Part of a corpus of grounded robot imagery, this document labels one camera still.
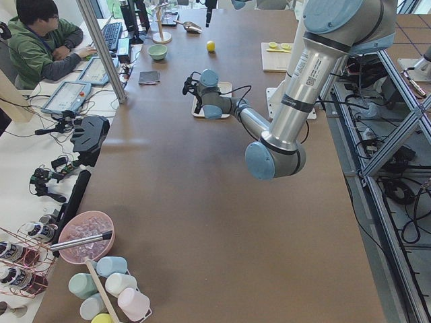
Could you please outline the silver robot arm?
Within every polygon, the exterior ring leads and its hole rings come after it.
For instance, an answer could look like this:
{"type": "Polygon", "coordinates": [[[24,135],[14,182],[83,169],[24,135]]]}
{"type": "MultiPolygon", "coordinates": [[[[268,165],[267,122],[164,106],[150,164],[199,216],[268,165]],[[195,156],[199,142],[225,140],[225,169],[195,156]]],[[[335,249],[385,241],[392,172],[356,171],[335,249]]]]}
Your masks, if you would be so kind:
{"type": "Polygon", "coordinates": [[[199,79],[188,77],[183,94],[196,97],[196,108],[207,119],[230,114],[258,138],[245,151],[255,178],[291,176],[305,165],[306,153],[297,137],[336,62],[390,47],[396,14],[396,1],[308,1],[302,13],[304,49],[271,122],[245,99],[221,95],[218,75],[211,69],[199,79]]]}
{"type": "MultiPolygon", "coordinates": [[[[233,4],[235,9],[243,8],[245,6],[246,2],[248,2],[248,0],[239,0],[239,1],[231,0],[231,3],[233,4]]],[[[217,7],[218,1],[217,0],[205,0],[203,3],[206,6],[205,27],[208,28],[210,23],[211,23],[212,11],[217,7]]]]}

